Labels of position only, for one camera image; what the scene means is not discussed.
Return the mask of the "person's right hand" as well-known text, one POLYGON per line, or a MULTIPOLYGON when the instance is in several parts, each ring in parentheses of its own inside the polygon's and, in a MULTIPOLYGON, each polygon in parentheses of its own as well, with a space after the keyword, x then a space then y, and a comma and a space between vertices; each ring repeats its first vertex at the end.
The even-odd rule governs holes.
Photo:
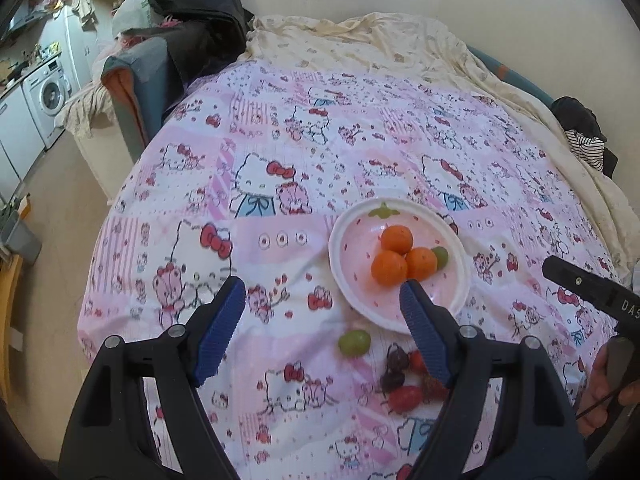
POLYGON ((588 378, 587 387, 582 392, 577 411, 581 413, 591 405, 600 402, 588 414, 577 419, 579 433, 584 437, 591 436, 597 429, 601 428, 608 419, 608 408, 604 398, 611 392, 608 378, 606 378, 606 364, 608 364, 608 346, 602 346, 593 362, 591 373, 588 378))

